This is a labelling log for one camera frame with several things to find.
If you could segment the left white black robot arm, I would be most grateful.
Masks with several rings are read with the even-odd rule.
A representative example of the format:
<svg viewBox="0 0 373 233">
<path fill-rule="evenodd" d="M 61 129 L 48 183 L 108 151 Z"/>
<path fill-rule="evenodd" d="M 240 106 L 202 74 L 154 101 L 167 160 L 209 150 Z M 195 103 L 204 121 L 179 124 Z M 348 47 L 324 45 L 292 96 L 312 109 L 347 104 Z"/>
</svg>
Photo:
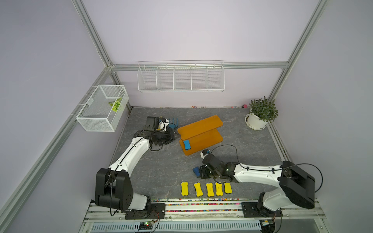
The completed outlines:
<svg viewBox="0 0 373 233">
<path fill-rule="evenodd" d="M 153 145 L 163 146 L 179 137 L 176 132 L 178 119 L 149 116 L 142 130 L 137 131 L 123 154 L 107 169 L 101 168 L 96 174 L 95 204 L 109 208 L 111 215 L 118 211 L 134 211 L 149 215 L 150 198 L 135 193 L 131 175 L 141 157 L 147 151 L 157 151 Z"/>
</svg>

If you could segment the orange wooden two-tier shelf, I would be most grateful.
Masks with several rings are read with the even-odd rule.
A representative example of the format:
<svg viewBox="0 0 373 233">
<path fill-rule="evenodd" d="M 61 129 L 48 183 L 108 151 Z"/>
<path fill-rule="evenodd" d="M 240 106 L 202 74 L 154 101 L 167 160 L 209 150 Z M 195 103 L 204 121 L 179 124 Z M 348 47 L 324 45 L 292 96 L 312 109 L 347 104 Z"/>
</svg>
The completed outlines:
<svg viewBox="0 0 373 233">
<path fill-rule="evenodd" d="M 185 156 L 207 149 L 223 142 L 218 128 L 223 126 L 221 119 L 215 115 L 179 128 L 179 144 Z M 189 140 L 191 149 L 185 150 L 183 141 Z"/>
</svg>

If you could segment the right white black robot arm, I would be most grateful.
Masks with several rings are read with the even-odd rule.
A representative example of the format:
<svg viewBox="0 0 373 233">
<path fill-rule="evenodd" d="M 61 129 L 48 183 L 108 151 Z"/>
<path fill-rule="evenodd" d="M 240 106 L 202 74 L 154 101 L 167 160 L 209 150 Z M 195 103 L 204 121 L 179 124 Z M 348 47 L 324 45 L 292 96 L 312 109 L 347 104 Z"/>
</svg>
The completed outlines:
<svg viewBox="0 0 373 233">
<path fill-rule="evenodd" d="M 273 191 L 260 193 L 256 205 L 259 212 L 270 214 L 292 204 L 305 209 L 315 207 L 315 178 L 290 161 L 269 167 L 225 163 L 209 150 L 203 150 L 201 158 L 203 165 L 199 168 L 198 178 L 275 187 Z"/>
</svg>

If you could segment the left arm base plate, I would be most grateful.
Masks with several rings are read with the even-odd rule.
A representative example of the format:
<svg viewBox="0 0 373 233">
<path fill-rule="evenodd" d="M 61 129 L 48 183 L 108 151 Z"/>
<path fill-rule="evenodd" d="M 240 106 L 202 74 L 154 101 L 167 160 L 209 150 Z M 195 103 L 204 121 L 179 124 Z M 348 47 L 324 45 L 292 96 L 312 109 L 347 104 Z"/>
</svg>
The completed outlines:
<svg viewBox="0 0 373 233">
<path fill-rule="evenodd" d="M 166 205 L 164 203 L 151 203 L 144 210 L 127 211 L 126 220 L 138 219 L 164 219 L 166 213 Z"/>
</svg>

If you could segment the yellow eraser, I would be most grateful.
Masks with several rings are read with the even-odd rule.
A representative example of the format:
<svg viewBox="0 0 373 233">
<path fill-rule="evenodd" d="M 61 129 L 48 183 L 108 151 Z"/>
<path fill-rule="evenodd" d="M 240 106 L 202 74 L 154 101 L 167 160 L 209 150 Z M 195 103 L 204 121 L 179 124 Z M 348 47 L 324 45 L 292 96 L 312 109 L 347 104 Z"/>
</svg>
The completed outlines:
<svg viewBox="0 0 373 233">
<path fill-rule="evenodd" d="M 215 183 L 216 195 L 223 196 L 222 183 Z"/>
<path fill-rule="evenodd" d="M 214 194 L 214 189 L 213 189 L 213 183 L 207 183 L 206 188 L 207 188 L 207 196 L 214 197 L 215 194 Z"/>
<path fill-rule="evenodd" d="M 203 191 L 202 191 L 201 183 L 200 182 L 195 183 L 193 186 L 195 188 L 196 197 L 203 196 Z"/>
<path fill-rule="evenodd" d="M 188 196 L 189 195 L 188 182 L 182 182 L 181 183 L 181 195 L 182 196 Z"/>
<path fill-rule="evenodd" d="M 226 194 L 232 194 L 232 187 L 230 183 L 224 183 L 224 192 Z"/>
</svg>

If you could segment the blue eraser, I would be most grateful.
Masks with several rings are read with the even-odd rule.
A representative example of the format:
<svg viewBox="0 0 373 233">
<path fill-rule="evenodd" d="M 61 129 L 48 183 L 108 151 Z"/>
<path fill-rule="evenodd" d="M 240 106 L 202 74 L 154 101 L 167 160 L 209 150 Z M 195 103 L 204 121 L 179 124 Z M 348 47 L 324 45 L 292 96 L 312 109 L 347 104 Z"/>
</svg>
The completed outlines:
<svg viewBox="0 0 373 233">
<path fill-rule="evenodd" d="M 190 145 L 190 141 L 189 140 L 184 140 L 183 144 L 184 144 L 185 150 L 190 150 L 191 149 L 191 145 Z"/>
<path fill-rule="evenodd" d="M 193 173 L 196 175 L 197 178 L 201 178 L 201 170 L 199 167 L 195 167 L 193 170 Z"/>
</svg>

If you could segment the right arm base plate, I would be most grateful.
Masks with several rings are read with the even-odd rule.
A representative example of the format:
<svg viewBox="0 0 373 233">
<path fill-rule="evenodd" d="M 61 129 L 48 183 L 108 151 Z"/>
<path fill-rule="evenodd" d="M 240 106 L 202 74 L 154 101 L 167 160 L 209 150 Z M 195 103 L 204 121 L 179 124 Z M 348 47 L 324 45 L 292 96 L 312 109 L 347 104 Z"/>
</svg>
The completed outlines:
<svg viewBox="0 0 373 233">
<path fill-rule="evenodd" d="M 245 218 L 256 218 L 256 217 L 266 217 L 266 218 L 277 218 L 282 217 L 282 211 L 276 210 L 271 211 L 265 207 L 258 207 L 258 202 L 242 202 L 242 212 Z"/>
</svg>

